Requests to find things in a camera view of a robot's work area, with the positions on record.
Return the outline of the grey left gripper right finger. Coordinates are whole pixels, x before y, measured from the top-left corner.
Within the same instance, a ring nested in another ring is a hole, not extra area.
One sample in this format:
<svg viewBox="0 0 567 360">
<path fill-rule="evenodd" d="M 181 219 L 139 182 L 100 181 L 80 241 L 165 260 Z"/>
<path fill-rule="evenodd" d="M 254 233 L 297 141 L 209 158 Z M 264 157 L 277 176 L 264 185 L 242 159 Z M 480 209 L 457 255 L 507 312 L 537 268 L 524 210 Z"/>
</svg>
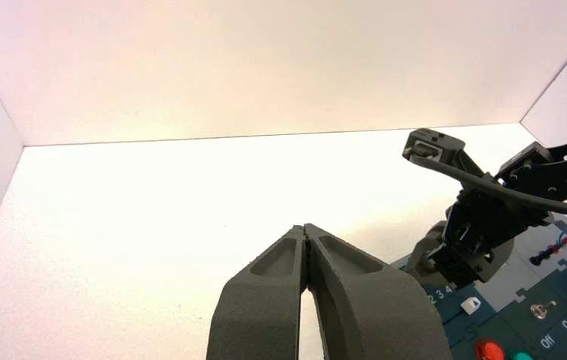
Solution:
<svg viewBox="0 0 567 360">
<path fill-rule="evenodd" d="M 451 359 L 441 317 L 409 274 L 311 223 L 308 289 L 325 359 Z"/>
</svg>

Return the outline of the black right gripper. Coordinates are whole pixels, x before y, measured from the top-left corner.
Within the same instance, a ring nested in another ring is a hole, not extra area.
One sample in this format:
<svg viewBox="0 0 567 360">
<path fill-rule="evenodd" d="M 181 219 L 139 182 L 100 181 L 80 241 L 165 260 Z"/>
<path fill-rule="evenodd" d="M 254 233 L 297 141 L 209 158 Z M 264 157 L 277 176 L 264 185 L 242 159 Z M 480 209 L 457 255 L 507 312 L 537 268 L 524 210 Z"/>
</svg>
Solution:
<svg viewBox="0 0 567 360">
<path fill-rule="evenodd" d="M 444 280 L 457 288 L 487 283 L 509 260 L 515 238 L 530 227 L 547 226 L 546 210 L 493 196 L 463 181 L 455 203 L 415 245 L 405 272 L 416 280 Z M 428 255 L 443 243 L 441 274 Z"/>
</svg>

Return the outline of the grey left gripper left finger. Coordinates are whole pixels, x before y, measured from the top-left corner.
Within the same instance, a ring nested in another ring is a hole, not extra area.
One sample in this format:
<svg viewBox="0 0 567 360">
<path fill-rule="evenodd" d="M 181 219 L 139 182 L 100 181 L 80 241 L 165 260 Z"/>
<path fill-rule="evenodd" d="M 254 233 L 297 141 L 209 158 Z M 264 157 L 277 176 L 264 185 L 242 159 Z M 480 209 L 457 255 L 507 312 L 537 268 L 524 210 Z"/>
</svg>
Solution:
<svg viewBox="0 0 567 360">
<path fill-rule="evenodd" d="M 308 247 L 295 225 L 224 285 L 207 359 L 297 359 Z"/>
</svg>

